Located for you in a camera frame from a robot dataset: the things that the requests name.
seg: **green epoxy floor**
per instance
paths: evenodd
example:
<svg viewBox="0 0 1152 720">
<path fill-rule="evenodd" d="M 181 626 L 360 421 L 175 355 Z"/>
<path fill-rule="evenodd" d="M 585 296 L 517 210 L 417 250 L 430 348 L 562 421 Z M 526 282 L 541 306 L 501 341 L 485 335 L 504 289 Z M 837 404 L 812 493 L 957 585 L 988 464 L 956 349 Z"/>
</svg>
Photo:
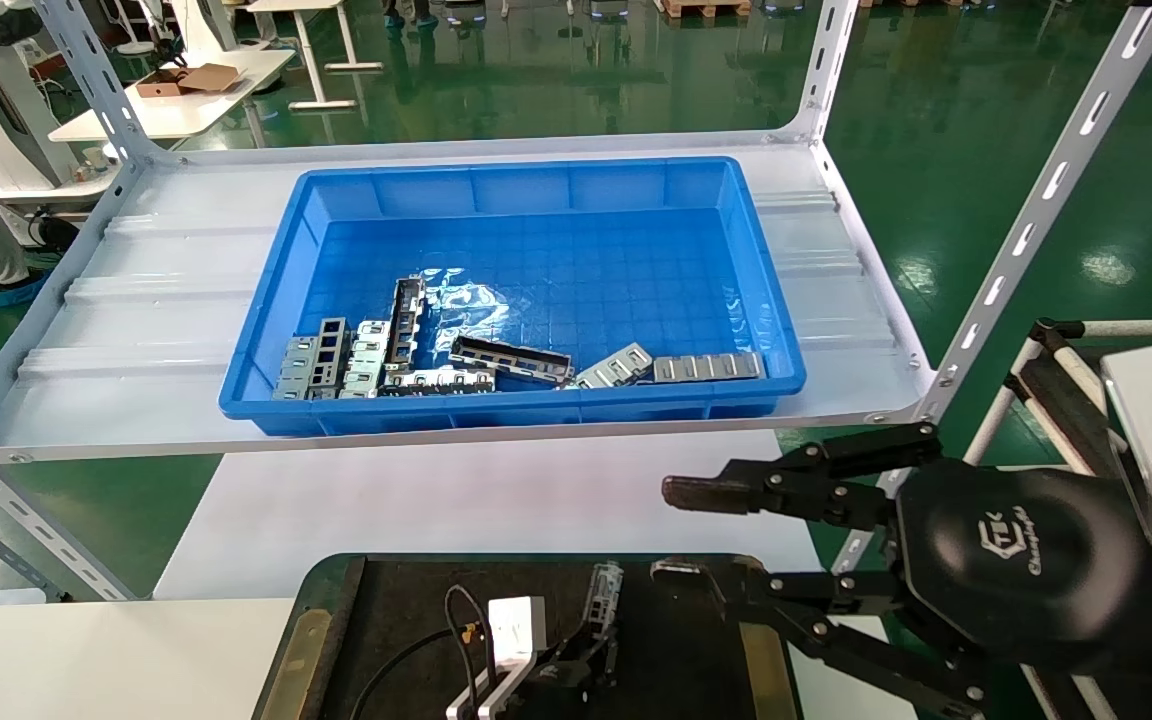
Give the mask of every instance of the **green epoxy floor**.
<svg viewBox="0 0 1152 720">
<path fill-rule="evenodd" d="M 561 3 L 529 1 L 503 22 L 494 0 L 482 29 L 440 24 L 389 37 L 379 8 L 355 0 L 359 59 L 387 69 L 325 78 L 328 97 L 362 100 L 361 108 L 293 114 L 288 101 L 311 97 L 303 69 L 257 105 L 271 146 L 776 127 L 799 100 L 818 13 L 806 1 L 785 17 L 755 8 L 748 20 L 704 26 L 698 18 L 669 24 L 641 0 L 608 23 L 589 17 L 588 0 L 576 18 Z M 827 143 L 932 356 L 950 342 L 1124 5 L 1075 1 L 1049 17 L 1041 0 L 861 10 Z M 333 17 L 316 18 L 311 32 L 320 61 L 343 55 Z M 241 111 L 184 145 L 251 146 Z M 964 450 L 1039 314 L 1152 318 L 1152 61 L 956 397 L 942 425 L 948 450 Z M 0 344 L 17 319 L 0 314 Z M 783 441 L 804 437 L 786 432 Z M 1053 460 L 1018 415 L 987 456 Z M 12 472 L 146 594 L 218 462 L 51 462 Z M 0 532 L 65 578 L 2 511 Z M 841 535 L 817 539 L 827 564 Z"/>
</svg>

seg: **table leg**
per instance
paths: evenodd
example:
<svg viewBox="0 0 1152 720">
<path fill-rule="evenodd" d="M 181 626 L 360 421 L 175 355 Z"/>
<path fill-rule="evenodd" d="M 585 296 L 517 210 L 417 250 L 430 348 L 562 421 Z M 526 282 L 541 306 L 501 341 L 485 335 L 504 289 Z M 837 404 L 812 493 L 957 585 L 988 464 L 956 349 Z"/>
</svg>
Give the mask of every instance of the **table leg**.
<svg viewBox="0 0 1152 720">
<path fill-rule="evenodd" d="M 327 63 L 323 69 L 333 70 L 382 70 L 385 63 L 361 63 L 357 55 L 353 54 L 353 33 L 349 32 L 349 18 L 344 13 L 344 3 L 338 5 L 338 18 L 340 20 L 340 38 L 344 40 L 344 56 L 348 63 Z"/>
<path fill-rule="evenodd" d="M 314 100 L 311 103 L 288 103 L 291 109 L 340 109 L 353 108 L 354 100 L 328 100 L 323 92 L 323 79 L 319 78 L 319 63 L 314 60 L 314 47 L 310 45 L 310 32 L 305 29 L 305 18 L 297 10 L 291 14 L 296 18 L 296 32 L 301 36 L 301 54 L 305 56 L 305 69 L 310 70 L 310 85 L 314 86 Z"/>
<path fill-rule="evenodd" d="M 252 141 L 257 149 L 267 147 L 265 145 L 265 128 L 260 124 L 260 111 L 256 108 L 251 97 L 243 97 L 243 113 L 247 114 L 247 127 L 251 128 Z"/>
</svg>

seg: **white desk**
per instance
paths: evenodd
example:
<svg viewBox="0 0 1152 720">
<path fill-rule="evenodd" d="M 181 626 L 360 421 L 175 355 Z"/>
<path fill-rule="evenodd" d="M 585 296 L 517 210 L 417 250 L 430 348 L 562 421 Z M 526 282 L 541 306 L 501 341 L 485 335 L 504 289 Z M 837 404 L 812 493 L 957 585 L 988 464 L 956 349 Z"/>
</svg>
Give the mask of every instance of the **white desk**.
<svg viewBox="0 0 1152 720">
<path fill-rule="evenodd" d="M 329 10 L 335 9 L 338 22 L 340 23 L 340 38 L 344 40 L 346 63 L 327 63 L 324 69 L 329 70 L 381 70 L 384 63 L 361 63 L 355 51 L 353 51 L 353 35 L 349 32 L 349 18 L 344 12 L 344 0 L 256 0 L 255 3 L 244 5 L 250 13 L 291 13 L 296 18 L 296 32 L 301 36 L 301 53 L 305 54 L 305 68 L 310 73 L 310 85 L 314 88 L 314 100 L 302 103 L 288 103 L 291 109 L 346 109 L 353 108 L 358 103 L 355 100 L 328 100 L 323 91 L 323 78 L 319 77 L 319 65 L 314 60 L 314 47 L 310 45 L 310 33 L 305 29 L 306 10 Z"/>
<path fill-rule="evenodd" d="M 189 65 L 219 63 L 237 68 L 238 78 L 225 92 L 192 92 L 180 97 L 141 97 L 136 88 L 128 88 L 127 99 L 136 118 L 141 120 L 141 128 L 152 141 L 194 137 L 219 122 L 238 103 L 245 101 L 252 91 L 279 74 L 283 65 L 291 61 L 293 55 L 290 50 L 230 50 L 228 53 L 205 58 L 185 54 Z M 175 65 L 162 67 L 173 68 Z M 259 118 L 250 106 L 247 118 L 252 123 L 256 146 L 264 147 Z M 105 127 L 94 109 L 88 109 L 69 120 L 50 132 L 47 138 L 54 142 L 106 141 Z"/>
<path fill-rule="evenodd" d="M 0 720 L 250 720 L 291 602 L 0 607 Z"/>
<path fill-rule="evenodd" d="M 339 552 L 733 552 L 819 570 L 806 524 L 672 509 L 667 473 L 780 456 L 772 430 L 227 455 L 157 600 L 293 597 Z M 849 621 L 882 637 L 876 619 Z M 914 720 L 909 703 L 794 653 L 808 720 Z"/>
</svg>

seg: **slotted metal upright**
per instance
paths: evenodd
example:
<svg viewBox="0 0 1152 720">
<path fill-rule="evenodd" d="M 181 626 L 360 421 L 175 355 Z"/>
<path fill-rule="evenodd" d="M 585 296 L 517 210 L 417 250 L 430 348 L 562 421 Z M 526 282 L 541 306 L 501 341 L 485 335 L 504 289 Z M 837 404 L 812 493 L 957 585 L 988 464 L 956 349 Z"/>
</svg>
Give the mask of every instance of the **slotted metal upright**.
<svg viewBox="0 0 1152 720">
<path fill-rule="evenodd" d="M 0 506 L 100 597 L 123 583 L 10 479 L 20 462 L 494 439 L 938 420 L 1056 213 L 1152 55 L 1135 3 L 934 366 L 824 145 L 859 0 L 824 0 L 799 113 L 773 131 L 170 152 L 147 141 L 81 6 L 38 0 L 65 61 L 122 156 L 38 300 L 0 351 Z M 759 419 L 265 437 L 217 397 L 285 202 L 314 168 L 730 156 L 741 164 L 794 313 L 806 388 Z M 904 473 L 882 477 L 892 492 Z M 867 546 L 854 533 L 835 570 Z"/>
</svg>

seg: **black mat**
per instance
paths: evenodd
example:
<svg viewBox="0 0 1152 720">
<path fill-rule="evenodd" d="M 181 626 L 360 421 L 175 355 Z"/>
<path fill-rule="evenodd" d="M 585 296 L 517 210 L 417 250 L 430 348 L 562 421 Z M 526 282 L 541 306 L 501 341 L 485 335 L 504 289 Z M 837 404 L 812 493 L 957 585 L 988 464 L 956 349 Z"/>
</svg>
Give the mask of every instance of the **black mat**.
<svg viewBox="0 0 1152 720">
<path fill-rule="evenodd" d="M 488 598 L 543 596 L 550 642 L 576 629 L 594 561 L 366 561 L 353 617 L 323 698 L 324 720 L 348 720 L 367 679 L 407 644 L 444 628 L 444 592 L 460 583 Z M 725 626 L 707 597 L 681 596 L 650 582 L 649 561 L 619 560 L 621 593 L 617 684 L 591 698 L 590 719 L 613 717 L 753 717 L 738 632 Z M 453 605 L 457 621 L 472 612 Z M 476 669 L 483 666 L 475 646 Z M 439 641 L 402 662 L 372 694 L 362 717 L 439 719 L 465 688 L 453 641 Z"/>
</svg>

